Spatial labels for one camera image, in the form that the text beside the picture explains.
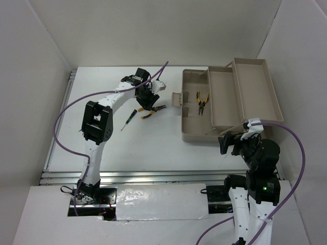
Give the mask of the yellow combination pliers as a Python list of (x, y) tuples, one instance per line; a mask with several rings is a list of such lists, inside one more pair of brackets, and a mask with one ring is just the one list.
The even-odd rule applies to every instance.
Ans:
[(197, 91), (197, 93), (196, 93), (196, 99), (197, 99), (198, 106), (199, 106), (198, 115), (201, 115), (202, 116), (203, 115), (203, 111), (204, 111), (204, 107), (207, 104), (207, 102), (209, 101), (209, 93), (206, 94), (205, 100), (202, 101), (200, 99), (200, 91)]

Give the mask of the yellow long nose pliers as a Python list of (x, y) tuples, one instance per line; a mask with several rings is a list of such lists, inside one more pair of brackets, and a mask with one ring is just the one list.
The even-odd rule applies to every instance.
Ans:
[(155, 112), (159, 111), (159, 110), (162, 110), (166, 108), (166, 105), (160, 105), (160, 106), (156, 106), (156, 107), (152, 107), (151, 110), (150, 110), (150, 113), (146, 116), (142, 116), (141, 119), (147, 119), (149, 117), (151, 117)]

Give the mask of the beige cantilever toolbox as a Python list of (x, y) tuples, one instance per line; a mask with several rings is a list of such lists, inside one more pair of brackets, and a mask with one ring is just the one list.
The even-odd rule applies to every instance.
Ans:
[[(209, 101), (198, 115), (196, 93)], [(172, 94), (172, 106), (181, 108), (185, 142), (216, 142), (225, 133), (243, 132), (252, 118), (281, 123), (284, 118), (265, 59), (234, 58), (230, 67), (185, 69), (181, 92)]]

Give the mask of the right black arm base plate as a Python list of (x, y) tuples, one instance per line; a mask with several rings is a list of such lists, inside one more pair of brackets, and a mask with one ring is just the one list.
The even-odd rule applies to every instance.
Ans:
[(233, 212), (231, 200), (223, 185), (207, 185), (200, 193), (207, 196), (209, 214)]

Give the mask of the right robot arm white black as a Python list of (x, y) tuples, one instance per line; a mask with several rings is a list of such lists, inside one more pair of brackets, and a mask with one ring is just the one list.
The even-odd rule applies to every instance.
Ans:
[(235, 244), (270, 244), (273, 219), (270, 214), (279, 204), (280, 182), (276, 164), (280, 147), (256, 133), (248, 139), (227, 133), (219, 137), (220, 153), (233, 146), (232, 155), (241, 156), (248, 166), (245, 176), (230, 174), (222, 193), (232, 202)]

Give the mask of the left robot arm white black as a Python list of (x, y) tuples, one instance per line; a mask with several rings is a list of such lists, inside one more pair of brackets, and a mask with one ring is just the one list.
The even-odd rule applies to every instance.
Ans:
[(148, 81), (149, 72), (138, 68), (134, 75), (121, 79), (113, 93), (97, 102), (89, 101), (85, 106), (82, 128), (85, 138), (85, 159), (77, 182), (78, 195), (94, 204), (101, 197), (100, 164), (105, 143), (113, 134), (113, 115), (129, 99), (135, 98), (145, 110), (151, 110), (159, 99), (158, 92), (166, 88), (164, 82)]

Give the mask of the green black screwdriver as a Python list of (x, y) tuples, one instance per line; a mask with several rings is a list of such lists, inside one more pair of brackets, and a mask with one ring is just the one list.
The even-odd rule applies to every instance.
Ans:
[(125, 124), (123, 125), (123, 127), (121, 128), (121, 131), (123, 131), (123, 129), (130, 123), (130, 121), (134, 118), (134, 116), (137, 114), (137, 110), (134, 109), (132, 111), (132, 113), (130, 114), (130, 116), (127, 118)]

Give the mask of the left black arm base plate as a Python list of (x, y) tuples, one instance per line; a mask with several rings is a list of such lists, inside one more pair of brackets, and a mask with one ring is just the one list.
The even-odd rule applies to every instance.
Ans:
[(116, 220), (116, 194), (117, 188), (102, 188), (98, 197), (79, 193), (76, 196), (76, 205), (74, 205), (74, 194), (72, 193), (69, 202), (68, 216), (99, 216), (105, 221)]

